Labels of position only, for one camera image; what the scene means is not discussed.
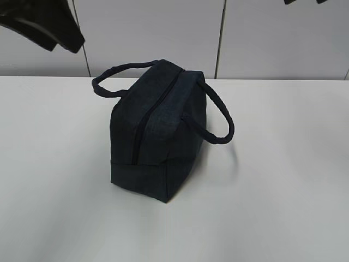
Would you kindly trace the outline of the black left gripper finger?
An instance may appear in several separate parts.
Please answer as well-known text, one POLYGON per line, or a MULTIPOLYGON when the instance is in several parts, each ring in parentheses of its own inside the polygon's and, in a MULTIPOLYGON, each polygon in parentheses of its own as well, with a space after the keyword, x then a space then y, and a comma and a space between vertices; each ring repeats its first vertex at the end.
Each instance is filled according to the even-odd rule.
POLYGON ((1 19, 1 26, 8 28, 47 51, 53 51, 57 42, 38 29, 14 19, 1 19))
POLYGON ((1 19, 28 24, 71 53, 85 43, 67 1, 1 1, 1 19))

